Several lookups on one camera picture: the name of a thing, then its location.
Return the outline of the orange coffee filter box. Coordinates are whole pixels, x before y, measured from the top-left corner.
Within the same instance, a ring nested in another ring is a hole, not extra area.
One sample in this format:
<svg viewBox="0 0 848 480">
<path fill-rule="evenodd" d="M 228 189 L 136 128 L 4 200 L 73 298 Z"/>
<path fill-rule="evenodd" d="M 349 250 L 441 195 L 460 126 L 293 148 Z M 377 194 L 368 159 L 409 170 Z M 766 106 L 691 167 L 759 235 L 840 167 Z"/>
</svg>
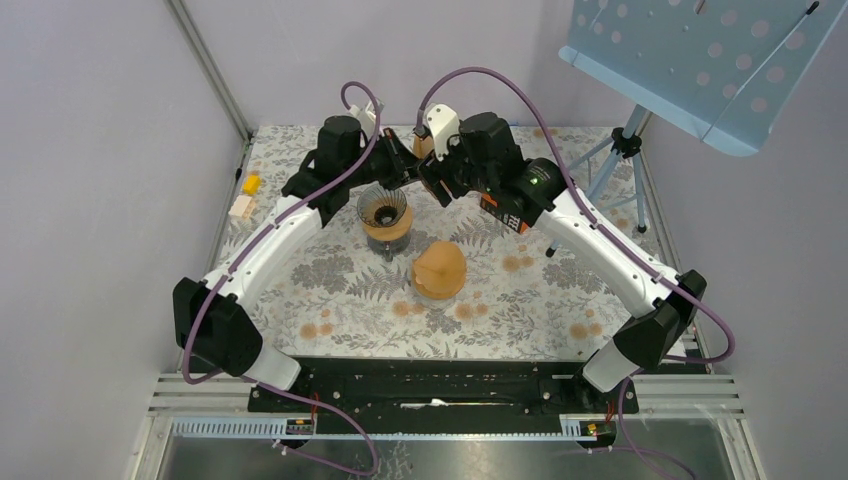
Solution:
<svg viewBox="0 0 848 480">
<path fill-rule="evenodd" d="M 523 217 L 524 212 L 517 200 L 483 193 L 480 199 L 480 207 L 509 230 L 518 234 L 523 234 L 530 228 Z"/>
</svg>

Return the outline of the brown paper coffee filter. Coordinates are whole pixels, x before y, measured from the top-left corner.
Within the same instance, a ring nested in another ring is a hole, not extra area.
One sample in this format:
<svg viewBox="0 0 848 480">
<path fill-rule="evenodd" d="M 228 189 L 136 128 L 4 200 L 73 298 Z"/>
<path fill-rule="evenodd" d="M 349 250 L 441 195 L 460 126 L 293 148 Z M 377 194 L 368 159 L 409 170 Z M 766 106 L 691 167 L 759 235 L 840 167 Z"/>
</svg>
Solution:
<svg viewBox="0 0 848 480">
<path fill-rule="evenodd" d="M 428 287 L 466 281 L 466 275 L 466 258 L 452 242 L 434 242 L 412 264 L 412 280 L 417 278 Z"/>
</svg>

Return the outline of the grey glass pitcher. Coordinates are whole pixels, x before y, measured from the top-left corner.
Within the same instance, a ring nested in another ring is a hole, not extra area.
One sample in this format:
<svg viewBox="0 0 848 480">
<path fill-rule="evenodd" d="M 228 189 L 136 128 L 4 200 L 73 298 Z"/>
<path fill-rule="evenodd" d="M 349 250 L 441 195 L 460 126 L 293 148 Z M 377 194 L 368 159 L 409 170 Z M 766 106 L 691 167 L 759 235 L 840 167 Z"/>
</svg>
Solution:
<svg viewBox="0 0 848 480">
<path fill-rule="evenodd" d="M 403 253 L 408 248 L 409 243 L 409 233 L 405 233 L 393 240 L 378 240 L 373 237 L 367 238 L 367 244 L 370 250 L 387 262 L 391 262 L 397 255 Z"/>
</svg>

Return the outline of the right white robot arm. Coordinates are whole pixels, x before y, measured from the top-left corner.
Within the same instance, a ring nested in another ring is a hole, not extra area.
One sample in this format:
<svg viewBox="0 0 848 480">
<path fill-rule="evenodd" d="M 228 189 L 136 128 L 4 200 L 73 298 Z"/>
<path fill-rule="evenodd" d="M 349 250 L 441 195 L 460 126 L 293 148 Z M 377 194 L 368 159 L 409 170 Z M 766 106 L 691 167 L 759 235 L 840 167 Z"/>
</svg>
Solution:
<svg viewBox="0 0 848 480">
<path fill-rule="evenodd" d="M 442 206 L 479 194 L 481 208 L 509 229 L 536 228 L 582 258 L 630 313 L 582 366 L 573 396 L 583 410 L 601 410 L 625 378 L 656 367 L 702 309 L 706 281 L 698 272 L 677 272 L 621 233 L 560 157 L 525 158 L 504 119 L 485 112 L 461 120 L 437 104 L 419 110 L 414 132 L 433 145 L 416 172 Z"/>
</svg>

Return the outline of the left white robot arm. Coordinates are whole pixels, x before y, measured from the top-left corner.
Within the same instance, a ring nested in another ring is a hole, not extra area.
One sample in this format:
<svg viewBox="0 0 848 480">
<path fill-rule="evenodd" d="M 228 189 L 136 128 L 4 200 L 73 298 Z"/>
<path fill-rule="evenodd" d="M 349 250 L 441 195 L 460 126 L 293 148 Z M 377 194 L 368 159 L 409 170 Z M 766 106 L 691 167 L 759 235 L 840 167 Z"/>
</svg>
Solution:
<svg viewBox="0 0 848 480">
<path fill-rule="evenodd" d="M 349 201 L 352 189 L 378 183 L 395 189 L 412 180 L 417 159 L 389 127 L 368 134 L 349 115 L 332 116 L 317 143 L 283 186 L 266 220 L 219 267 L 173 290 L 176 343 L 215 370 L 272 386 L 288 411 L 309 401 L 300 364 L 262 337 L 250 317 L 280 268 Z"/>
</svg>

